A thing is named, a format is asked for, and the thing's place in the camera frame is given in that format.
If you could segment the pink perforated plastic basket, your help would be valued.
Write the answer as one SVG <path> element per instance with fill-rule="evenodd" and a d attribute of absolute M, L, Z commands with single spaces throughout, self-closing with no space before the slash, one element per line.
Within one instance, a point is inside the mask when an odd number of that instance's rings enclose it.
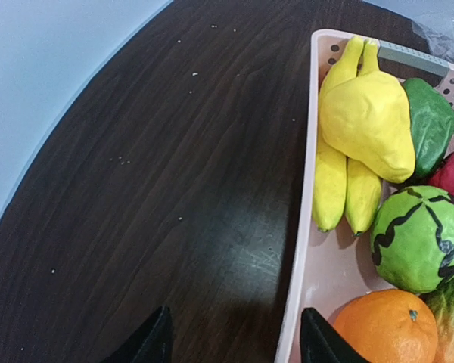
<path fill-rule="evenodd" d="M 335 230 L 322 233 L 312 219 L 319 85 L 351 38 L 351 33 L 335 29 L 319 29 L 311 35 L 303 190 L 294 262 L 276 362 L 301 360 L 300 322 L 302 311 L 306 307 L 317 309 L 327 321 L 334 322 L 340 309 L 350 300 L 374 290 L 390 288 L 390 284 L 377 275 L 372 264 L 368 234 L 354 237 L 345 221 Z M 384 40 L 379 40 L 377 44 L 379 58 L 441 76 L 435 89 L 454 109 L 454 64 Z M 448 151 L 454 151 L 454 136 Z"/>

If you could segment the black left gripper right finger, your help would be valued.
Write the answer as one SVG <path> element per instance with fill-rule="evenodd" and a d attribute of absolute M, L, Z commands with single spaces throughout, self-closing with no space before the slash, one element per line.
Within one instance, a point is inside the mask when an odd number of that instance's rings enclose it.
<path fill-rule="evenodd" d="M 357 363 L 363 357 L 313 308 L 305 308 L 300 324 L 303 363 Z"/>

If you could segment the green toy watermelon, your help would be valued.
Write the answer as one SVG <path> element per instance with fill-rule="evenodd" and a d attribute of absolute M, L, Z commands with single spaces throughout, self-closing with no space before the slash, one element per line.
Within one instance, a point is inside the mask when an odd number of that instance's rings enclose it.
<path fill-rule="evenodd" d="M 430 185 L 394 192 L 376 214 L 370 244 L 385 281 L 414 294 L 436 290 L 454 278 L 454 196 Z"/>

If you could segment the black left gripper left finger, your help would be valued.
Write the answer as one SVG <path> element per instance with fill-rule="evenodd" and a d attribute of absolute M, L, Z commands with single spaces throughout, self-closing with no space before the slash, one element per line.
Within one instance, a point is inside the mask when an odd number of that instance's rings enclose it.
<path fill-rule="evenodd" d="M 167 306 L 160 306 L 131 336 L 130 362 L 172 361 L 173 320 Z"/>

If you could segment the clear zip top bag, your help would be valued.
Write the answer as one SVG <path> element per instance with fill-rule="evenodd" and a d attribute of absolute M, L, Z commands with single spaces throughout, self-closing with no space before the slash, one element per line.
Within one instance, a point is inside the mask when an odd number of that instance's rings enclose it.
<path fill-rule="evenodd" d="M 412 19 L 413 32 L 426 40 L 433 56 L 454 64 L 454 10 L 432 10 Z"/>

